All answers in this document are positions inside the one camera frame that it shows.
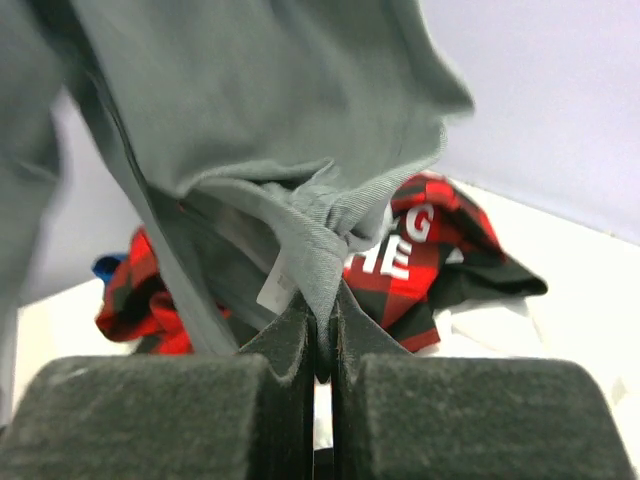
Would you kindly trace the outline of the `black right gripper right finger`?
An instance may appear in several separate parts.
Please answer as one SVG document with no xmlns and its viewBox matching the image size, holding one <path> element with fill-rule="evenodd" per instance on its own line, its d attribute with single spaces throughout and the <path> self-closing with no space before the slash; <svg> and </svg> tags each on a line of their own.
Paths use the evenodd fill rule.
<svg viewBox="0 0 640 480">
<path fill-rule="evenodd" d="M 413 355 L 341 287 L 331 317 L 339 479 L 631 479 L 581 366 Z"/>
</svg>

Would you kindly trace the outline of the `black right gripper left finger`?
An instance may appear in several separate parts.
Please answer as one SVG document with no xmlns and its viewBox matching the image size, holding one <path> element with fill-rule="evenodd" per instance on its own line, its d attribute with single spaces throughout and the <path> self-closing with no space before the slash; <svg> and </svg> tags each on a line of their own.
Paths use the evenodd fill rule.
<svg viewBox="0 0 640 480">
<path fill-rule="evenodd" d="M 5 479 L 309 479 L 315 327 L 301 297 L 232 356 L 68 357 L 1 439 Z"/>
</svg>

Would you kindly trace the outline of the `grey button-up shirt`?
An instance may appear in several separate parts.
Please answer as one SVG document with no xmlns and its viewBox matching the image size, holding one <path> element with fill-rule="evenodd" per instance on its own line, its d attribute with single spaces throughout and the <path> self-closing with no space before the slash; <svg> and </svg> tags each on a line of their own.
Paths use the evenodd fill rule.
<svg viewBox="0 0 640 480">
<path fill-rule="evenodd" d="M 390 199 L 473 111 L 415 1 L 5 1 L 1 5 L 1 365 L 61 176 L 67 91 L 145 224 L 195 349 L 232 354 L 218 311 L 258 328 L 256 264 L 279 258 L 316 320 Z"/>
</svg>

